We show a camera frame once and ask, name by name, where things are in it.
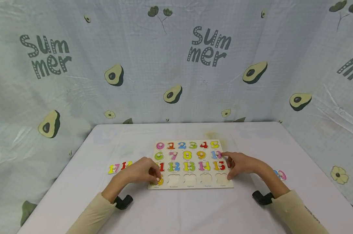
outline wooden number puzzle board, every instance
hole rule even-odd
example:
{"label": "wooden number puzzle board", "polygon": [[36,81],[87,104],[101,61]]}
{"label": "wooden number puzzle board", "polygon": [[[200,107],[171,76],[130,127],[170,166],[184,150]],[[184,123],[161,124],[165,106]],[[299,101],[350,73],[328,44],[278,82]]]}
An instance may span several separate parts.
{"label": "wooden number puzzle board", "polygon": [[219,140],[158,141],[152,159],[161,178],[148,189],[233,188]]}

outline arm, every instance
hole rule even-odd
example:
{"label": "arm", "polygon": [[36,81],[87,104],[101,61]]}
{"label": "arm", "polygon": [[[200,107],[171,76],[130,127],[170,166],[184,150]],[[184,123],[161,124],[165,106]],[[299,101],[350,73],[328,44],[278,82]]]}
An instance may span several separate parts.
{"label": "arm", "polygon": [[150,158],[141,158],[120,171],[107,187],[96,195],[66,234],[96,234],[113,214],[115,198],[128,183],[153,182],[161,177],[159,166]]}
{"label": "arm", "polygon": [[243,153],[224,152],[221,155],[228,156],[227,164],[231,168],[228,179],[239,173],[255,173],[261,177],[275,198],[275,211],[293,234],[328,234],[297,193],[290,191],[265,162]]}

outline fabric backdrop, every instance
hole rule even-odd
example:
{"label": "fabric backdrop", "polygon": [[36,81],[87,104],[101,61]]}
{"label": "fabric backdrop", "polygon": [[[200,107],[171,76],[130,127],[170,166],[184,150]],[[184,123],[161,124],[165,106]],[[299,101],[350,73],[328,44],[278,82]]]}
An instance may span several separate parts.
{"label": "fabric backdrop", "polygon": [[353,205],[353,1],[0,1],[0,234],[95,125],[224,121],[282,122]]}

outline white table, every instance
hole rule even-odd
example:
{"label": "white table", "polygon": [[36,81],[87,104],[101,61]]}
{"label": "white table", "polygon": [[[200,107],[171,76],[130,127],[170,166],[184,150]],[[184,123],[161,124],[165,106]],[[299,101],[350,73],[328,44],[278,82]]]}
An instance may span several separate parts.
{"label": "white table", "polygon": [[[111,179],[111,164],[152,157],[157,140],[220,139],[223,150],[243,152],[287,175],[309,210],[330,233],[353,234],[353,208],[283,126],[267,123],[167,123],[96,126],[19,234],[63,234]],[[270,206],[251,197],[266,189],[241,175],[233,189],[147,190],[128,185],[134,202],[116,210],[100,233],[287,233]]]}

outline beige sleeve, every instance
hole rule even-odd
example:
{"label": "beige sleeve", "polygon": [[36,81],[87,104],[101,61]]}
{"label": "beige sleeve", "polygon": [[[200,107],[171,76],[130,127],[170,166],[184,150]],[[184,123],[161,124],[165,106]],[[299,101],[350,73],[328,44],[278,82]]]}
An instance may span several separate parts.
{"label": "beige sleeve", "polygon": [[96,234],[113,214],[115,205],[98,193],[66,234]]}
{"label": "beige sleeve", "polygon": [[290,228],[292,234],[328,234],[325,227],[307,209],[294,190],[272,200],[275,211]]}

